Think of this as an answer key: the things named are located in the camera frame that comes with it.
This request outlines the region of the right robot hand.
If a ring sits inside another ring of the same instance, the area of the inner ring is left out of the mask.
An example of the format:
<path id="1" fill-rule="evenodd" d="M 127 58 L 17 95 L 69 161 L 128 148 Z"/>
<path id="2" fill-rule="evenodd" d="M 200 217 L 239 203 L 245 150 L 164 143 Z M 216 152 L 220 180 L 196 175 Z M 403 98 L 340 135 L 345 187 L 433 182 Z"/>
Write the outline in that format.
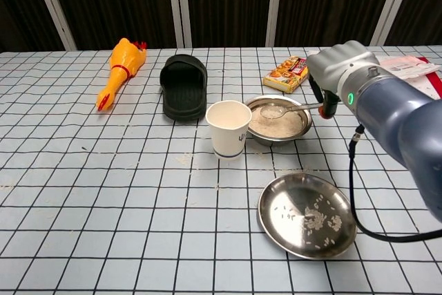
<path id="1" fill-rule="evenodd" d="M 319 103 L 318 111 L 323 118 L 330 119 L 342 100 L 338 94 L 341 78 L 366 66 L 378 66 L 379 61 L 360 42 L 350 40 L 309 55 L 306 64 L 309 84 Z"/>

